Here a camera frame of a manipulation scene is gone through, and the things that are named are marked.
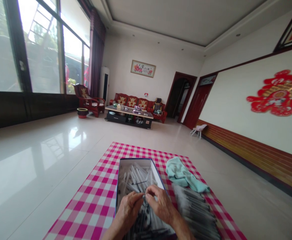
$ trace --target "small white chair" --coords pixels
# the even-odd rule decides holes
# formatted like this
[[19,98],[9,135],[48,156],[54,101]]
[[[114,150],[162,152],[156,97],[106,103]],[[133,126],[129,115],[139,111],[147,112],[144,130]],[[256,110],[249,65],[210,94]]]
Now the small white chair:
[[198,131],[197,133],[197,137],[199,136],[199,139],[202,138],[202,131],[204,130],[204,128],[207,126],[207,124],[201,125],[201,126],[196,126],[195,128],[193,128],[193,130],[190,132],[191,135],[194,135],[194,133],[196,131]]

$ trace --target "red flower pot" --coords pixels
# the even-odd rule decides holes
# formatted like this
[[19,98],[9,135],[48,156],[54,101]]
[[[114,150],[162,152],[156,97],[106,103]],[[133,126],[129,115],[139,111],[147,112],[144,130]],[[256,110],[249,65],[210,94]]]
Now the red flower pot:
[[79,118],[86,118],[89,112],[86,108],[77,108],[77,113]]

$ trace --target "towel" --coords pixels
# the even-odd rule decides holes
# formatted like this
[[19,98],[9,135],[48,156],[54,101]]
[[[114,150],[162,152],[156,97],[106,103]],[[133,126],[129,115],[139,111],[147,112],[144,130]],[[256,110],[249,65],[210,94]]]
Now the towel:
[[174,157],[167,161],[166,163],[166,173],[169,180],[173,183],[190,188],[196,192],[209,192],[209,187],[197,180],[193,174],[191,174],[188,169],[182,164],[179,157]]

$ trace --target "white floor tile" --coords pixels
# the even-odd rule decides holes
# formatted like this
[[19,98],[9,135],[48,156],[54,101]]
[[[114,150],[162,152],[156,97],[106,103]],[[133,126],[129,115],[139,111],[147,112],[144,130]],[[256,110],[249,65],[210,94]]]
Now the white floor tile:
[[42,239],[115,142],[188,156],[248,239],[292,239],[292,198],[190,129],[77,113],[0,129],[0,240]]

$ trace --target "checkered mat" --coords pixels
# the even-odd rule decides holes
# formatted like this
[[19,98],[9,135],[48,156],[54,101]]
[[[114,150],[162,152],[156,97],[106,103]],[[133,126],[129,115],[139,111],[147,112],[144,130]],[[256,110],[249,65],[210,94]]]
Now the checkered mat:
[[[172,183],[165,171],[167,160],[176,156],[197,179],[205,183],[188,157],[113,142],[44,239],[102,238],[115,213],[121,158],[152,158],[173,204],[177,206]],[[217,228],[223,239],[246,239],[213,192],[205,193],[204,198],[218,219]]]

